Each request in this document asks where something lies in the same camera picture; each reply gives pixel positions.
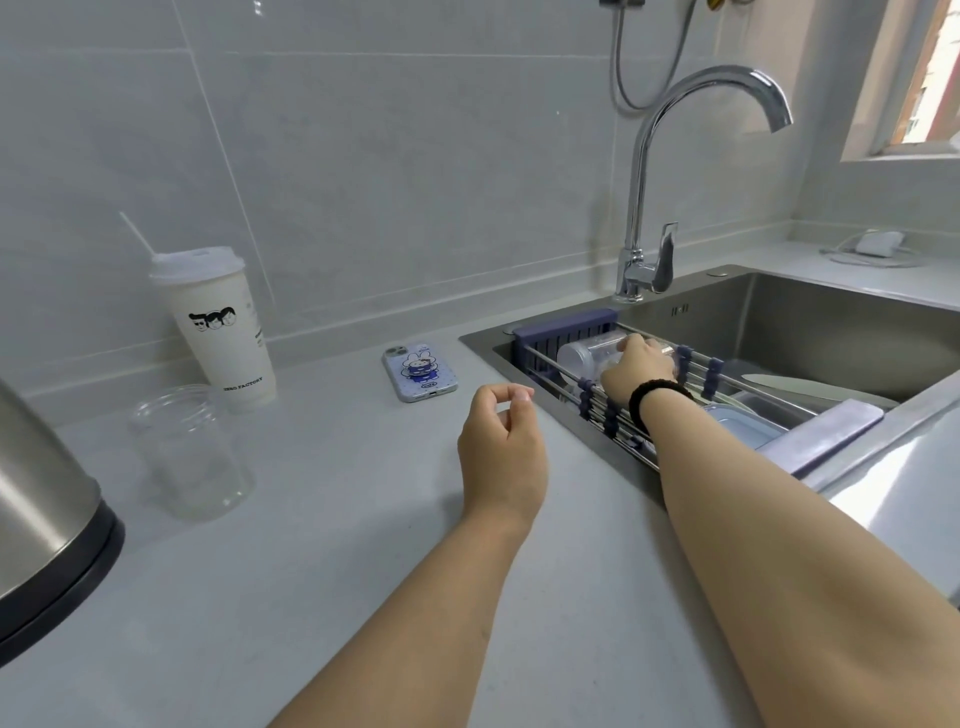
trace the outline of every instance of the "phone case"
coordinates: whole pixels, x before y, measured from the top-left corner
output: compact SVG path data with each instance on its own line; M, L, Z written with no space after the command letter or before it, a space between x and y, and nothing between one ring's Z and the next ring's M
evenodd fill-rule
M457 388L457 377L429 344L390 347L383 352L383 365L402 401L426 400Z

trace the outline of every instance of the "faucet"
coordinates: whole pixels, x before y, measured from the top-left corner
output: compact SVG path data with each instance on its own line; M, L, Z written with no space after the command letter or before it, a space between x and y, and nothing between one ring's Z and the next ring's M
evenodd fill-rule
M623 250L620 251L616 275L619 283L616 293L613 294L616 301L637 303L643 300L644 291L663 293L673 282L673 248L677 223L663 226L660 251L655 261L644 261L643 249L640 247L640 222L643 219L643 196L647 186L647 157L654 132L663 116L694 91L716 85L733 86L753 96L767 116L771 133L793 124L790 106L777 82L762 71L746 66L717 65L705 68L677 81L664 91L657 105L647 112L643 126L636 134L634 166L630 175L627 237L623 241Z

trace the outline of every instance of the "cup lid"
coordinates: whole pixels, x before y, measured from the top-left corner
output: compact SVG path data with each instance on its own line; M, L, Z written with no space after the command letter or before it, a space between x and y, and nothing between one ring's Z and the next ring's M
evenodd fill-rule
M157 285L199 283L237 273L244 269L244 265L243 258L227 246L157 253L150 270L150 280Z

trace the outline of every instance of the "stainless steel sink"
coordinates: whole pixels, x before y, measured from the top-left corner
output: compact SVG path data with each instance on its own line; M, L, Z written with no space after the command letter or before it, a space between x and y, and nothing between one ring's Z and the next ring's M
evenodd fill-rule
M676 279L666 293L642 303L598 299L462 337L502 375L537 387L541 406L651 493L659 490L655 473L511 361L513 328L600 307L618 309L619 321L628 326L725 359L724 372L732 376L765 372L816 379L900 402L949 377L951 385L941 385L936 397L927 394L924 406L894 410L911 413L900 418L899 433L960 397L960 374L951 377L960 370L960 310L739 266ZM761 414L786 426L798 423L796 414L769 405Z

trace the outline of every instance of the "faucet handle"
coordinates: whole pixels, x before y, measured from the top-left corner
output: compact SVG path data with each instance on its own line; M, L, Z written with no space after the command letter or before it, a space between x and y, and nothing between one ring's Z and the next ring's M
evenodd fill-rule
M650 284L654 293L663 293L673 282L673 238L677 227L677 223L667 223L660 234L660 253L657 255L654 279Z

